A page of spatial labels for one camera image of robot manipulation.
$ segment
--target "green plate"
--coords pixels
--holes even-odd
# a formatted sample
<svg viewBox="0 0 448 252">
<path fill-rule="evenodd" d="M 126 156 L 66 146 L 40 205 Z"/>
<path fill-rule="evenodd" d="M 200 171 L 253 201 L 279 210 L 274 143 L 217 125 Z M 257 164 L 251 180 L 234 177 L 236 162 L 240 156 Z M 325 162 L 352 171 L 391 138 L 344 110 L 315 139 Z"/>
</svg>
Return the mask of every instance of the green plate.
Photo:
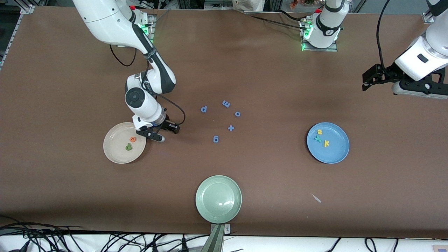
<svg viewBox="0 0 448 252">
<path fill-rule="evenodd" d="M 241 208 L 241 190 L 231 178 L 216 175 L 204 180 L 196 192 L 196 208 L 207 221 L 231 221 Z"/>
</svg>

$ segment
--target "blue plate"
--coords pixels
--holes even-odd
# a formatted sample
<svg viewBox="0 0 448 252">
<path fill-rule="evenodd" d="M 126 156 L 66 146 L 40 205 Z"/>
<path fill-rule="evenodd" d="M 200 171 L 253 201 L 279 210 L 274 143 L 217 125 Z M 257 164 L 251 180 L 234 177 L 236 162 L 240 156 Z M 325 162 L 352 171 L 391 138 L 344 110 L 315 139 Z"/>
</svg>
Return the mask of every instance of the blue plate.
<svg viewBox="0 0 448 252">
<path fill-rule="evenodd" d="M 322 163 L 336 164 L 345 159 L 349 153 L 350 143 L 347 134 L 336 124 L 321 122 L 314 125 L 308 132 L 306 144 L 311 154 Z"/>
</svg>

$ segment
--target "plate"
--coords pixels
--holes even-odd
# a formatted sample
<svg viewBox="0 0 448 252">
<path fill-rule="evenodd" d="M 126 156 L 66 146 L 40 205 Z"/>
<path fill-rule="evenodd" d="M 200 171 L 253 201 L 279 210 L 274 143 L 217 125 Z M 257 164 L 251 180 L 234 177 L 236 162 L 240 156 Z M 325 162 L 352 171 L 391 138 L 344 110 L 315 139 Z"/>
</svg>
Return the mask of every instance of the plate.
<svg viewBox="0 0 448 252">
<path fill-rule="evenodd" d="M 306 144 L 311 154 L 322 163 L 336 164 L 347 157 L 350 149 L 347 134 L 336 124 L 331 122 L 321 122 L 314 125 L 308 132 Z"/>
<path fill-rule="evenodd" d="M 104 138 L 103 150 L 106 157 L 117 164 L 126 164 L 136 160 L 146 146 L 146 137 L 135 133 L 134 124 L 123 122 L 109 130 Z"/>
<path fill-rule="evenodd" d="M 207 178 L 196 192 L 198 212 L 215 224 L 231 221 L 240 211 L 241 202 L 241 190 L 237 183 L 222 175 Z"/>
</svg>

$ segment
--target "white floor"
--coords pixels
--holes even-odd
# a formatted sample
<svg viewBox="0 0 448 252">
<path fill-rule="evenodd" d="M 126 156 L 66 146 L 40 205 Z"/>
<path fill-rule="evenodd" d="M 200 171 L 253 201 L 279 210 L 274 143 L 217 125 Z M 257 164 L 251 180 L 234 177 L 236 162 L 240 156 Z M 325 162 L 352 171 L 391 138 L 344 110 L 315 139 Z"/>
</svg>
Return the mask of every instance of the white floor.
<svg viewBox="0 0 448 252">
<path fill-rule="evenodd" d="M 153 235 L 145 235 L 146 241 L 152 241 Z M 74 235 L 75 240 L 84 252 L 100 252 L 103 246 L 108 242 L 109 235 Z M 167 235 L 157 241 L 158 244 L 181 239 L 181 235 Z M 69 236 L 66 236 L 67 244 L 71 251 L 79 252 L 80 250 L 73 243 Z M 189 241 L 189 248 L 202 246 L 207 237 Z M 308 238 L 308 237 L 254 237 L 254 236 L 226 236 L 224 241 L 223 252 L 234 252 L 240 250 L 242 252 L 326 252 L 328 251 L 337 238 Z M 20 249 L 27 240 L 21 235 L 10 235 L 0 237 L 0 252 L 8 252 L 14 249 Z M 136 240 L 144 244 L 142 237 Z M 392 252 L 395 239 L 374 239 L 377 252 Z M 120 246 L 126 241 L 120 240 L 116 242 L 108 251 L 116 252 Z M 42 241 L 42 247 L 50 250 L 49 246 Z M 157 247 L 159 252 L 165 252 L 179 242 L 171 243 L 165 246 Z M 440 252 L 433 249 L 433 245 L 445 245 L 448 248 L 448 241 L 427 240 L 427 239 L 400 239 L 396 252 Z M 36 245 L 31 244 L 27 252 L 38 252 Z M 137 246 L 126 246 L 123 252 L 139 252 Z M 367 250 L 363 238 L 343 238 L 333 250 L 333 252 L 369 252 Z"/>
</svg>

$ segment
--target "brown table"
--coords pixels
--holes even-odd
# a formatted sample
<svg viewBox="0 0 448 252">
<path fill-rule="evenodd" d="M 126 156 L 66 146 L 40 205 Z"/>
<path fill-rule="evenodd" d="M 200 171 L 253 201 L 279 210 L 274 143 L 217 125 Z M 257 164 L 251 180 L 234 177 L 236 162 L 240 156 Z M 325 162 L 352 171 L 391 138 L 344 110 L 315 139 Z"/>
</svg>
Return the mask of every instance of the brown table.
<svg viewBox="0 0 448 252">
<path fill-rule="evenodd" d="M 448 237 L 448 104 L 393 96 L 390 84 L 362 91 L 362 73 L 379 62 L 377 19 L 348 15 L 339 51 L 323 53 L 302 52 L 294 28 L 236 11 L 170 11 L 155 45 L 177 78 L 167 97 L 187 120 L 117 165 L 103 138 L 131 121 L 123 84 L 145 69 L 143 57 L 123 67 L 74 8 L 37 7 L 0 72 L 0 213 L 89 230 L 207 233 L 194 195 L 222 174 L 242 190 L 238 235 Z M 386 64 L 425 28 L 418 15 L 385 16 Z M 116 49 L 126 62 L 133 52 Z M 347 132 L 343 162 L 308 153 L 318 122 Z"/>
</svg>

